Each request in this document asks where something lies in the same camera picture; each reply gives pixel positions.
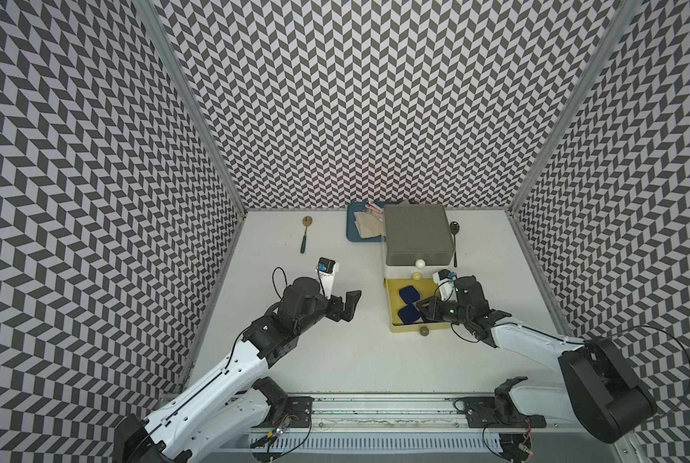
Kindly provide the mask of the navy brooch box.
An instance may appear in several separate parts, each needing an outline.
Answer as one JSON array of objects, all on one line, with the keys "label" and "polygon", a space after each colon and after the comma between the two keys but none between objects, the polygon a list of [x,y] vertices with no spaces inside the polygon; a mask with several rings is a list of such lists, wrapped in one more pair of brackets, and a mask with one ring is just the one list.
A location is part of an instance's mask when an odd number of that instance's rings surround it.
[{"label": "navy brooch box", "polygon": [[412,325],[421,322],[420,311],[413,305],[409,304],[397,311],[398,319],[403,325]]},{"label": "navy brooch box", "polygon": [[421,299],[419,291],[414,286],[407,286],[399,289],[398,295],[405,305],[412,305]]}]

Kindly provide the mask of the three-drawer storage cabinet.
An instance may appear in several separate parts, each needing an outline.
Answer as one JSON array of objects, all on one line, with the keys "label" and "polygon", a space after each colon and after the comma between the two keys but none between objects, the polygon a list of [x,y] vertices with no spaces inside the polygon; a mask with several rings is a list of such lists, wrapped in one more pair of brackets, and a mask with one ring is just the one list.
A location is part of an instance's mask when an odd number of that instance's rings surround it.
[{"label": "three-drawer storage cabinet", "polygon": [[381,239],[382,269],[389,312],[389,330],[424,336],[446,329],[445,322],[403,325],[397,311],[404,306],[399,289],[414,286],[421,299],[434,294],[433,274],[452,264],[453,246],[445,207],[441,204],[386,204]]}]

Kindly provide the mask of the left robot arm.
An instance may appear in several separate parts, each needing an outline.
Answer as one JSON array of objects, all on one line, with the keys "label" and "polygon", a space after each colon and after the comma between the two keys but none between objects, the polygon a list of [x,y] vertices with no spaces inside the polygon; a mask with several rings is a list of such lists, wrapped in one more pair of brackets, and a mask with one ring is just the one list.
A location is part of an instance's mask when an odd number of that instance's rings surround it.
[{"label": "left robot arm", "polygon": [[200,462],[267,420],[283,417],[287,394],[269,376],[279,360],[320,320],[353,319],[362,294],[331,294],[333,277],[300,277],[235,339],[200,380],[139,419],[115,429],[113,462]]}]

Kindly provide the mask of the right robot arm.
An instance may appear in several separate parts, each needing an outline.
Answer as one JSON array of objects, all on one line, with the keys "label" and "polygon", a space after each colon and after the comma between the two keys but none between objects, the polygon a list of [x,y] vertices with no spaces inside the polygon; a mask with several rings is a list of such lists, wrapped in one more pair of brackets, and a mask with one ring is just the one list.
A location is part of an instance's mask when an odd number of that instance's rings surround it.
[{"label": "right robot arm", "polygon": [[423,319],[461,325],[478,343],[515,352],[561,377],[546,383],[525,376],[505,380],[479,408],[490,422],[510,428],[557,419],[612,444],[657,415],[657,401],[610,339],[584,341],[544,331],[491,308],[476,277],[438,277],[434,294],[414,305]]}]

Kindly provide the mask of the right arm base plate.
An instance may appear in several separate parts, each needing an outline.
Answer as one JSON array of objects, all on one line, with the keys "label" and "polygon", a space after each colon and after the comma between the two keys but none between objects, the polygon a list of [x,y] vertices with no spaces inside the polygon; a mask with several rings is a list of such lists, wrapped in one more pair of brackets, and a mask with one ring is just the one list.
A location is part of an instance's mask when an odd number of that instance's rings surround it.
[{"label": "right arm base plate", "polygon": [[540,415],[524,415],[503,399],[479,395],[478,397],[459,397],[453,402],[454,408],[463,414],[468,427],[488,428],[546,428],[546,419]]}]

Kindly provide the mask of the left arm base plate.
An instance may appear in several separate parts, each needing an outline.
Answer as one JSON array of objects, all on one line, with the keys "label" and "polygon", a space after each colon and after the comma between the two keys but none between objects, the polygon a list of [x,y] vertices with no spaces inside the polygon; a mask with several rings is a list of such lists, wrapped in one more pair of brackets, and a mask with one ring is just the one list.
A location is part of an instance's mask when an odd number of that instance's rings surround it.
[{"label": "left arm base plate", "polygon": [[312,422],[313,402],[314,398],[309,395],[287,397],[271,406],[268,422],[275,428],[289,418],[290,428],[309,429]]}]

